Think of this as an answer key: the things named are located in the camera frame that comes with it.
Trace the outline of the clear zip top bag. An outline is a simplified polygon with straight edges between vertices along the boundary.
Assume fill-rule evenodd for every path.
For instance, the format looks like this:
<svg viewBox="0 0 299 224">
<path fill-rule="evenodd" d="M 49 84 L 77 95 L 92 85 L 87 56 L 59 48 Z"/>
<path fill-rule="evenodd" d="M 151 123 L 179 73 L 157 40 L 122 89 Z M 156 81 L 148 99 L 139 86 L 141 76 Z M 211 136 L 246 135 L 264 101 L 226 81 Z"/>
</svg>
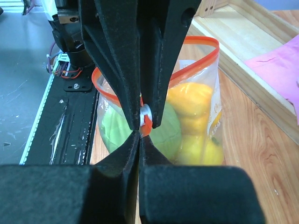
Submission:
<svg viewBox="0 0 299 224">
<path fill-rule="evenodd" d="M 152 129 L 153 145 L 179 165 L 222 165 L 222 106 L 218 74 L 219 42 L 187 36 L 170 78 L 161 125 Z M 92 82 L 100 92 L 98 121 L 109 153 L 131 134 L 120 102 L 96 68 Z"/>
</svg>

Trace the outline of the yellow bell pepper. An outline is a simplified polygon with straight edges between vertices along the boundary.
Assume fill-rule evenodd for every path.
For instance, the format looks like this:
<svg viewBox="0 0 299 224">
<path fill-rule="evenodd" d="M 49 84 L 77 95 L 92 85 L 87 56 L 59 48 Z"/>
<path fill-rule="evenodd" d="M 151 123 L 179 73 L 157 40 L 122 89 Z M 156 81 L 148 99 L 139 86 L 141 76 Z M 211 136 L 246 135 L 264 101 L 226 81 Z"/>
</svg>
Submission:
<svg viewBox="0 0 299 224">
<path fill-rule="evenodd" d="M 213 89 L 206 84 L 182 83 L 168 90 L 167 102 L 179 117 L 183 134 L 206 133 Z"/>
</svg>

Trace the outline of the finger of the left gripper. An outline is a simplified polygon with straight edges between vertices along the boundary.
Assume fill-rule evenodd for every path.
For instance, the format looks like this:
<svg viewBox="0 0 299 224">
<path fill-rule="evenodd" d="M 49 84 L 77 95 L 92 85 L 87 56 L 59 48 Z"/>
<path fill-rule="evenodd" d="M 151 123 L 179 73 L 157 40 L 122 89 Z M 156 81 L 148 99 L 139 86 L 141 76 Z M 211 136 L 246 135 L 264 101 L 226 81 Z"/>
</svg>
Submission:
<svg viewBox="0 0 299 224">
<path fill-rule="evenodd" d="M 199 5 L 199 0 L 138 2 L 141 94 L 153 128 L 161 125 L 169 81 Z"/>
</svg>

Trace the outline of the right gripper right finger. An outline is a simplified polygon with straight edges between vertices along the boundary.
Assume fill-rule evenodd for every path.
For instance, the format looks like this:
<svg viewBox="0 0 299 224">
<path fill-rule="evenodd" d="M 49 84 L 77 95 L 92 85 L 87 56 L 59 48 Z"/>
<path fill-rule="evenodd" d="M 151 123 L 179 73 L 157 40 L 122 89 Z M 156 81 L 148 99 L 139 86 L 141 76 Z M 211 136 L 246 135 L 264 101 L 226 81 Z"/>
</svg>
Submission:
<svg viewBox="0 0 299 224">
<path fill-rule="evenodd" d="M 173 165 L 140 140 L 139 215 L 144 224 L 263 224 L 251 178 L 234 166 Z"/>
</svg>

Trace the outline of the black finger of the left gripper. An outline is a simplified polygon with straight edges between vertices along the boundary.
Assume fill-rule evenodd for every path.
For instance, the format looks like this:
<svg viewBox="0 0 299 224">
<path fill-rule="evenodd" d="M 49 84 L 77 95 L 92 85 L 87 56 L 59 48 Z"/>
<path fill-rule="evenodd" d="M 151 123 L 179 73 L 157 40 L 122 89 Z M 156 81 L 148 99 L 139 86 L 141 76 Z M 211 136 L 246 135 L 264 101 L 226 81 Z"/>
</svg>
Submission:
<svg viewBox="0 0 299 224">
<path fill-rule="evenodd" d="M 112 87 L 131 130 L 140 126 L 136 0 L 80 0 L 84 46 Z"/>
</svg>

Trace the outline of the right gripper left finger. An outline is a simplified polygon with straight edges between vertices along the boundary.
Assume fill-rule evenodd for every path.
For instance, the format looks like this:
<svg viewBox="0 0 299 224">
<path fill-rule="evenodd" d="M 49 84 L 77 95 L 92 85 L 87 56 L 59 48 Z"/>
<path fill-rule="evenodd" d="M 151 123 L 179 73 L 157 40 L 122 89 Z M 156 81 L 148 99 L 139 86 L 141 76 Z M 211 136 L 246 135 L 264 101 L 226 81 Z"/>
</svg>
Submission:
<svg viewBox="0 0 299 224">
<path fill-rule="evenodd" d="M 2 165 L 3 224 L 133 224 L 140 135 L 96 165 Z"/>
</svg>

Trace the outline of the green cabbage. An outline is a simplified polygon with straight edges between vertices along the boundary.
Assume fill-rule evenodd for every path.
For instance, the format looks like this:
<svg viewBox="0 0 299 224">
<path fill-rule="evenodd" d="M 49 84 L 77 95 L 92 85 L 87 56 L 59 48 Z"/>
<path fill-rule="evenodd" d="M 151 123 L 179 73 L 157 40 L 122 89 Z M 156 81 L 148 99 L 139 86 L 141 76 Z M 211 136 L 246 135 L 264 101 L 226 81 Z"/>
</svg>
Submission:
<svg viewBox="0 0 299 224">
<path fill-rule="evenodd" d="M 100 124 L 100 135 L 108 152 L 112 153 L 120 147 L 131 133 L 132 130 L 123 113 L 109 107 Z M 152 129 L 149 136 L 154 146 L 169 160 L 180 148 L 182 141 L 180 122 L 169 103 L 164 105 L 161 125 Z"/>
</svg>

